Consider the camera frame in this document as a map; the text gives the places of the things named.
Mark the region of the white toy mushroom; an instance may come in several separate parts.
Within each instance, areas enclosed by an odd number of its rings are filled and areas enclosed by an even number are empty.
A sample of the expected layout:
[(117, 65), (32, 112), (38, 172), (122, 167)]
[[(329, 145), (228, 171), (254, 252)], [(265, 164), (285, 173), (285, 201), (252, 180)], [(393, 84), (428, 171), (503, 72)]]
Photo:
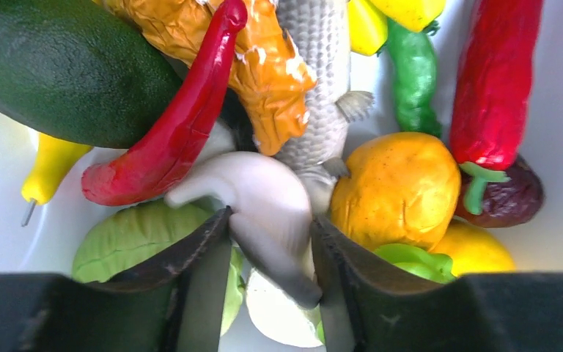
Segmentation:
[(225, 153), (196, 165), (165, 201), (179, 207), (201, 197), (230, 207), (232, 237), (261, 274), (298, 305), (317, 306), (322, 290), (308, 259), (312, 209), (293, 171), (258, 153)]

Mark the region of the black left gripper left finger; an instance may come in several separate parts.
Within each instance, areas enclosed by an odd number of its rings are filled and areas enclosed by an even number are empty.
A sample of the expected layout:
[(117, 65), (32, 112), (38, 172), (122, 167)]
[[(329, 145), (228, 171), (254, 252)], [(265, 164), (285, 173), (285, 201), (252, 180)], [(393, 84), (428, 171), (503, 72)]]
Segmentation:
[(0, 274), (0, 351), (216, 351), (230, 214), (104, 283)]

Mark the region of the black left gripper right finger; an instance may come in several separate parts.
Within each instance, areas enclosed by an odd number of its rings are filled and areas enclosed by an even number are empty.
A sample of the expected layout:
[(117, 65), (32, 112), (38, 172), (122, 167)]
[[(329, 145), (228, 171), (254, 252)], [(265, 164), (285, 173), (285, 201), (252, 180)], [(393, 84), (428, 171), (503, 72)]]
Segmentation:
[(563, 351), (563, 272), (472, 274), (441, 285), (311, 225), (328, 351)]

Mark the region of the red toy chili pepper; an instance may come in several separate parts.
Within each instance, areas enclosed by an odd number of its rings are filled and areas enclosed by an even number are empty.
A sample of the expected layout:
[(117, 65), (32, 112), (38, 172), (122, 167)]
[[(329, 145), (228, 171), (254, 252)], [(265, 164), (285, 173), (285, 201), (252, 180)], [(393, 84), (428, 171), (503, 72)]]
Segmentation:
[(89, 201), (133, 204), (163, 194), (185, 177), (221, 111), (237, 35), (247, 20), (242, 1), (218, 7), (191, 69), (161, 117), (125, 154), (84, 171), (81, 188)]

